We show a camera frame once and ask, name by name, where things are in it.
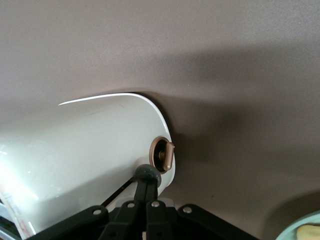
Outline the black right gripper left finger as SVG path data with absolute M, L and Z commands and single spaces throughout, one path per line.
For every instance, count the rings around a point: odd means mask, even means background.
M 91 206 L 46 230 L 31 240 L 141 240 L 146 228 L 148 183 L 139 181 L 133 200 L 113 211 Z

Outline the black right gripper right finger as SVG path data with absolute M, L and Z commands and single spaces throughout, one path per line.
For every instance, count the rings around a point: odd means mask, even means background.
M 158 200 L 156 183 L 146 184 L 148 240 L 252 240 L 253 236 L 207 210 L 185 204 L 179 209 Z

